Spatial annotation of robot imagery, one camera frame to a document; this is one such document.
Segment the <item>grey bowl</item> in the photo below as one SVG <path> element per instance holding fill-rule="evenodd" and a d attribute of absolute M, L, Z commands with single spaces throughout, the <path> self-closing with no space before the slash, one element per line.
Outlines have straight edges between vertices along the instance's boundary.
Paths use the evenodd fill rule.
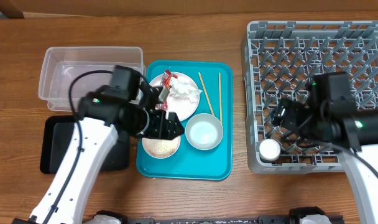
<path fill-rule="evenodd" d="M 223 125 L 212 114 L 196 114 L 188 120 L 185 127 L 187 141 L 201 151 L 214 149 L 222 141 L 223 136 Z"/>

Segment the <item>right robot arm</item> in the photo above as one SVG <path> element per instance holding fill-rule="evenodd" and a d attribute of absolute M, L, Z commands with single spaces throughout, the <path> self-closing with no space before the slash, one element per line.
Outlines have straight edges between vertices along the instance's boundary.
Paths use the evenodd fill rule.
<path fill-rule="evenodd" d="M 345 72 L 317 75 L 307 90 L 305 103 L 279 100 L 272 124 L 337 153 L 361 222 L 378 223 L 378 111 L 358 110 Z"/>

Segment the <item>white cup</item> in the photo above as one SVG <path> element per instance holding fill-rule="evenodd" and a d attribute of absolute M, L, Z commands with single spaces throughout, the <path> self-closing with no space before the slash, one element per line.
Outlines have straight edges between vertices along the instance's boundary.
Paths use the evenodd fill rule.
<path fill-rule="evenodd" d="M 265 139 L 259 144 L 259 154 L 263 161 L 276 161 L 280 157 L 280 144 L 274 139 Z"/>

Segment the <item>large pink plate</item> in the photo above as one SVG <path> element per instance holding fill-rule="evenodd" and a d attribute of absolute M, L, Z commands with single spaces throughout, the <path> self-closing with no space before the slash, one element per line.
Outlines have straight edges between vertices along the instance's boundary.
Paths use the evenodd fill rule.
<path fill-rule="evenodd" d="M 194 87 L 198 88 L 197 84 L 188 75 L 186 75 L 184 73 L 180 73 L 180 72 L 172 72 L 172 73 L 175 74 L 178 77 L 179 80 L 189 82 Z M 176 113 L 179 120 L 183 121 L 183 120 L 189 118 L 196 111 L 196 109 L 199 105 L 199 102 L 190 103 L 189 100 L 177 99 L 177 98 L 172 97 L 169 94 L 168 99 L 167 99 L 168 109 L 165 110 L 165 111 L 167 111 L 169 113 L 171 113 L 171 112 Z"/>

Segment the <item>wooden chopstick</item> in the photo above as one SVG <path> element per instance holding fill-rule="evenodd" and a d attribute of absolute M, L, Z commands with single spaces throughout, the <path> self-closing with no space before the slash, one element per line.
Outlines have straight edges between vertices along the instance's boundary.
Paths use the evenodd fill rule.
<path fill-rule="evenodd" d="M 223 105 L 222 105 L 222 86 L 221 86 L 221 73 L 218 73 L 218 90 L 219 90 L 219 120 L 223 123 Z"/>
<path fill-rule="evenodd" d="M 204 80 L 203 80 L 203 77 L 202 77 L 202 74 L 201 72 L 198 72 L 198 76 L 200 78 L 200 82 L 201 82 L 201 85 L 203 87 L 203 91 L 204 91 L 204 94 L 205 94 L 205 97 L 206 97 L 206 100 L 207 100 L 207 103 L 208 103 L 208 106 L 209 106 L 209 109 L 210 109 L 210 112 L 211 114 L 214 116 L 214 111 L 213 111 L 213 107 L 211 105 L 211 102 L 210 102 L 210 98 L 208 96 L 208 92 L 207 92 L 207 89 L 205 87 L 205 83 L 204 83 Z"/>

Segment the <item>black plastic tray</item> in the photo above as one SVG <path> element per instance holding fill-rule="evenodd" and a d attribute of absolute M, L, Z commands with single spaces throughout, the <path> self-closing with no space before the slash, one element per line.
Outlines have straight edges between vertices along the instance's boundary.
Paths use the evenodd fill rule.
<path fill-rule="evenodd" d="M 72 115 L 51 116 L 45 122 L 40 171 L 55 174 L 68 149 L 74 127 Z M 124 170 L 129 167 L 130 137 L 120 136 L 106 156 L 100 171 Z"/>

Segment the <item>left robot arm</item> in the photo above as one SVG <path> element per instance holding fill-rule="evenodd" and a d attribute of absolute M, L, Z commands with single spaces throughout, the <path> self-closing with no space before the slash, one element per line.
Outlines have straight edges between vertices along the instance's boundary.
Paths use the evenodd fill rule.
<path fill-rule="evenodd" d="M 158 110 L 166 86 L 151 86 L 130 67 L 116 65 L 107 85 L 71 104 L 75 125 L 57 173 L 27 223 L 81 223 L 100 168 L 117 142 L 173 140 L 185 129 L 175 113 Z"/>

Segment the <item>small pink bowl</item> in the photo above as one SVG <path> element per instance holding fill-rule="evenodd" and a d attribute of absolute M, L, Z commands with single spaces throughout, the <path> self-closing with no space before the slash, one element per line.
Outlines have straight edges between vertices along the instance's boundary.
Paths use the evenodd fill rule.
<path fill-rule="evenodd" d="M 180 146 L 181 137 L 173 140 L 143 138 L 142 145 L 149 156 L 156 159 L 166 159 L 175 154 Z"/>

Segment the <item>teal serving tray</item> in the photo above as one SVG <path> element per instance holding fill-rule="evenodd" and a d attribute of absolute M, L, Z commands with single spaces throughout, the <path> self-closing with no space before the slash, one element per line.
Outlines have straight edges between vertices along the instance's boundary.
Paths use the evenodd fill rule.
<path fill-rule="evenodd" d="M 222 105 L 223 105 L 223 139 L 214 148 L 201 151 L 189 144 L 185 135 L 181 135 L 181 143 L 175 154 L 166 159 L 156 159 L 145 152 L 140 142 L 137 150 L 137 170 L 146 177 L 173 179 L 223 180 L 233 167 L 233 72 L 230 67 L 219 62 L 191 62 L 178 60 L 156 60 L 147 69 L 147 79 L 151 85 L 160 83 L 165 70 L 188 75 L 203 87 L 198 76 L 201 72 L 205 87 L 213 107 L 214 115 L 219 118 L 218 73 L 221 73 Z M 188 120 L 196 114 L 210 114 L 204 94 L 196 111 L 182 121 L 186 126 Z"/>

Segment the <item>grey dishwasher rack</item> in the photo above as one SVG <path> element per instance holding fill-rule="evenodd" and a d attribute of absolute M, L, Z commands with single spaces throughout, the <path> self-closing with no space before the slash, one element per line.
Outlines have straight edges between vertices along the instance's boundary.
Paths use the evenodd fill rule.
<path fill-rule="evenodd" d="M 307 82 L 330 72 L 349 74 L 360 109 L 378 110 L 378 21 L 252 21 L 242 42 L 246 90 L 247 164 L 256 174 L 340 172 L 338 156 L 299 144 L 271 122 L 282 98 L 305 102 Z M 263 161 L 259 144 L 274 139 L 280 157 Z"/>

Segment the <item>red snack wrapper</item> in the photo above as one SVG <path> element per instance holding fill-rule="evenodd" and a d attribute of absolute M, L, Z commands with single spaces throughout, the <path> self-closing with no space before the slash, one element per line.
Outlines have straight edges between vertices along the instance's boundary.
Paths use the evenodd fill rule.
<path fill-rule="evenodd" d="M 177 79 L 178 77 L 173 74 L 170 70 L 165 70 L 164 74 L 162 75 L 162 79 L 160 81 L 160 84 L 162 86 L 166 86 L 169 90 L 172 87 L 172 80 Z M 167 110 L 168 109 L 168 103 L 167 100 L 165 103 L 160 103 L 156 106 L 158 110 Z"/>

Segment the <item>white tissue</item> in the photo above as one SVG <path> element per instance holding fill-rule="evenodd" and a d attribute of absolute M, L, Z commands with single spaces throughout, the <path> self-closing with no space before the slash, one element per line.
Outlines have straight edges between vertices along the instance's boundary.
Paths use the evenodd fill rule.
<path fill-rule="evenodd" d="M 170 81 L 170 95 L 177 99 L 186 99 L 190 103 L 199 102 L 200 94 L 202 93 L 197 87 L 194 87 L 191 83 L 181 81 L 177 78 L 172 78 Z"/>

